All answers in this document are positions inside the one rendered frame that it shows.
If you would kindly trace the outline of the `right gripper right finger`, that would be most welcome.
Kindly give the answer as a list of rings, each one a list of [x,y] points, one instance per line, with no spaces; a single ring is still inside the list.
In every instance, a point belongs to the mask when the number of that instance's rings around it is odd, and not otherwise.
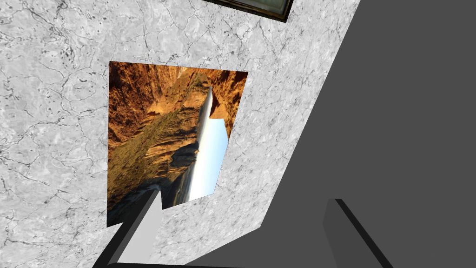
[[[394,268],[342,199],[327,201],[323,227],[337,268]]]

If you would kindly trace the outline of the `canyon landscape wall picture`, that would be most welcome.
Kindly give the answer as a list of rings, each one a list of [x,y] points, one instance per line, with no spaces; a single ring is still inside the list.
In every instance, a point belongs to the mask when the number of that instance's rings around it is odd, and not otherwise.
[[[158,190],[168,209],[216,185],[248,73],[109,63],[106,225]]]

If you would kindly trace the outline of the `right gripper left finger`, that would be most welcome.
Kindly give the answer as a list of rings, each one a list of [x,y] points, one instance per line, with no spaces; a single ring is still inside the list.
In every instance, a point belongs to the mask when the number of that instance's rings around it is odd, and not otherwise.
[[[148,264],[163,218],[160,191],[143,194],[92,268],[153,268]]]

